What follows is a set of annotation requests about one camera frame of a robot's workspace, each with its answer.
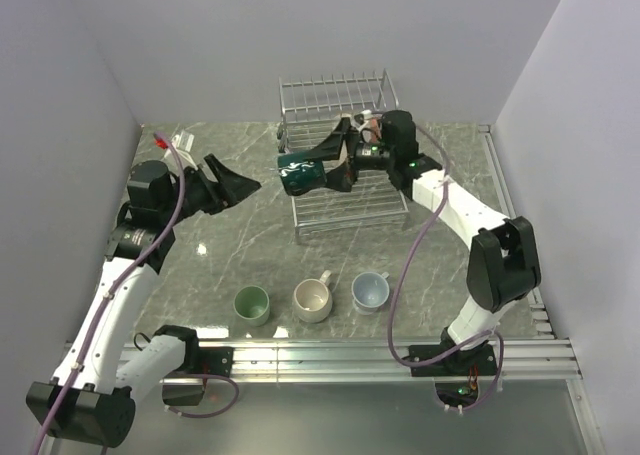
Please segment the dark green mug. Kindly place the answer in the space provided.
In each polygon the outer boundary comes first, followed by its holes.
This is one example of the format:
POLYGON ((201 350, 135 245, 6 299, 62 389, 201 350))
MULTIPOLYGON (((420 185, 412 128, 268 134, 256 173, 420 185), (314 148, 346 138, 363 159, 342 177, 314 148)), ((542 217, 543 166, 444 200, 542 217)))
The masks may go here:
POLYGON ((323 162, 307 159, 303 153, 281 154, 277 171, 285 193, 292 197, 324 188, 327 181, 323 162))

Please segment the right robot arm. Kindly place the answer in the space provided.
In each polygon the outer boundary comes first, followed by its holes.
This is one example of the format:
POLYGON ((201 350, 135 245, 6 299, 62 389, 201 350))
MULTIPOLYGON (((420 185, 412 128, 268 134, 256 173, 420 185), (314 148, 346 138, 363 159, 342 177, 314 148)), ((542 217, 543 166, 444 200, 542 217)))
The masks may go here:
POLYGON ((348 114, 317 146, 279 157, 277 170, 292 196, 328 189, 348 193, 361 171, 381 171, 395 190, 430 210, 419 235, 442 221, 469 251, 467 299, 443 330, 438 353, 411 360, 388 345, 392 357, 411 369, 442 364, 462 374, 479 358, 502 317, 541 282, 534 228, 523 216, 510 218, 473 196, 450 175, 451 162, 422 153, 418 126, 404 110, 348 114))

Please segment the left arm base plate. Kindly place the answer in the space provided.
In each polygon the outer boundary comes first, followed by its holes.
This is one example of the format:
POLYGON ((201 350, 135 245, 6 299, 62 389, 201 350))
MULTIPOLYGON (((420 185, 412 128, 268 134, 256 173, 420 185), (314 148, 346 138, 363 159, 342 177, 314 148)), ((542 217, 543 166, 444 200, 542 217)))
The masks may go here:
POLYGON ((157 379, 162 385, 165 410, 188 419, 209 419, 228 412, 240 397, 239 384, 231 378, 233 361, 234 349, 230 346, 187 348, 182 364, 157 379), (205 400, 207 389, 215 382, 229 386, 230 400, 210 412, 188 411, 205 400))

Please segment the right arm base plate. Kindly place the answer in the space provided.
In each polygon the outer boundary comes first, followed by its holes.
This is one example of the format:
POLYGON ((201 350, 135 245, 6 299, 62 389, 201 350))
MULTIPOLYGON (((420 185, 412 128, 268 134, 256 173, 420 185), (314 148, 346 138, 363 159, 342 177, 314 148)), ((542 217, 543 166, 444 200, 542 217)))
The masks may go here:
POLYGON ((499 390, 504 349, 498 353, 488 342, 460 350, 428 366, 411 366, 413 378, 460 377, 458 382, 436 382, 436 400, 445 411, 464 414, 499 390))

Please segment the cream tall mug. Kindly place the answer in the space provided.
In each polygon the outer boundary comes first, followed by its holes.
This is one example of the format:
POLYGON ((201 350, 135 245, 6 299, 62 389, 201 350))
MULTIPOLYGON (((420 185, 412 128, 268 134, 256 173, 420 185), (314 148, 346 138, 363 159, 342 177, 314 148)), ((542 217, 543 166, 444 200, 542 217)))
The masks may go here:
POLYGON ((340 152, 339 152, 338 164, 342 165, 344 163, 347 163, 348 160, 349 160, 348 144, 345 140, 343 140, 341 144, 340 152))

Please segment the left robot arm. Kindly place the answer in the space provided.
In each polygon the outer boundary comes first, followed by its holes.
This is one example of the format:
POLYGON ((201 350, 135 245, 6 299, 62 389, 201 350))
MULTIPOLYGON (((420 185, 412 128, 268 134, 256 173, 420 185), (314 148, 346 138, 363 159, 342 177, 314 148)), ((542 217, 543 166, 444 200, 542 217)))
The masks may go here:
POLYGON ((101 278, 85 320, 50 381, 35 382, 26 404, 40 429, 32 452, 45 437, 97 445, 122 444, 137 405, 166 376, 230 379, 233 351, 207 353, 195 330, 164 325, 127 363, 121 353, 135 319, 150 297, 175 241, 175 224, 198 212, 218 214, 261 187, 225 167, 214 155, 205 167, 160 160, 135 165, 127 182, 129 199, 112 231, 101 278))

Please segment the light green cup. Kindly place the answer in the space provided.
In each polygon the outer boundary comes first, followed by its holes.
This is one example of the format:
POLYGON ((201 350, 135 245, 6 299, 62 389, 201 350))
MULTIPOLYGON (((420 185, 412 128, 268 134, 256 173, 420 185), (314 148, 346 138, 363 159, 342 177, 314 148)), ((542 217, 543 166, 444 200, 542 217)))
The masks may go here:
POLYGON ((259 286, 247 286, 235 295, 233 307, 236 315, 249 325, 262 326, 270 315, 269 295, 259 286))

